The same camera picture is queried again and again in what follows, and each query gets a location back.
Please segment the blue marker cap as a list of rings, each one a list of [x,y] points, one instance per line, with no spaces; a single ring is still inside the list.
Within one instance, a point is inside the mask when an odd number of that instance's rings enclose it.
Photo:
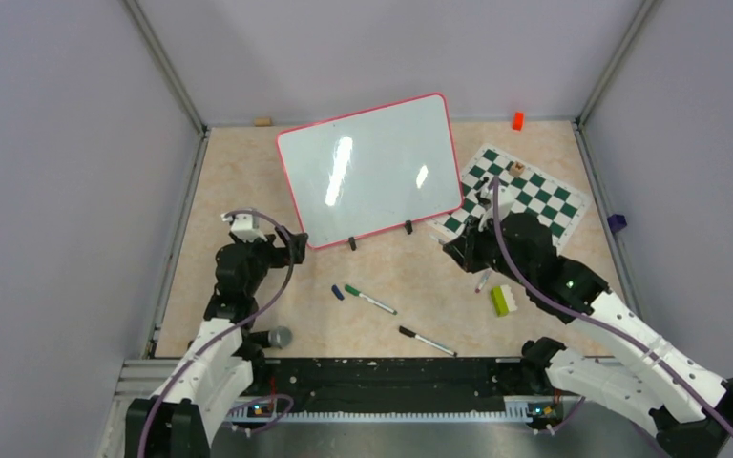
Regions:
[[[337,285],[332,285],[331,291],[339,301],[342,301],[345,298]]]

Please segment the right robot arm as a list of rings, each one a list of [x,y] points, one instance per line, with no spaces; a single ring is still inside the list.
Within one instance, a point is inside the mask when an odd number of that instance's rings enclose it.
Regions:
[[[578,394],[651,435],[670,457],[716,457],[733,441],[733,377],[695,363],[634,314],[585,264],[557,253],[533,215],[481,222],[443,246],[468,273],[491,269],[524,287],[540,310],[593,339],[612,368],[551,338],[525,343],[521,379],[530,391]]]

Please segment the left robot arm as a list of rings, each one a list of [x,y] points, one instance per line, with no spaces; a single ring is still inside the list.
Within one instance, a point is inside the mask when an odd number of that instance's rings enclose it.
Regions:
[[[238,236],[216,254],[216,283],[196,338],[173,373],[125,415],[127,457],[207,457],[234,402],[266,386],[260,346],[248,330],[262,308],[255,294],[272,269],[304,261],[308,236],[280,226],[276,234]]]

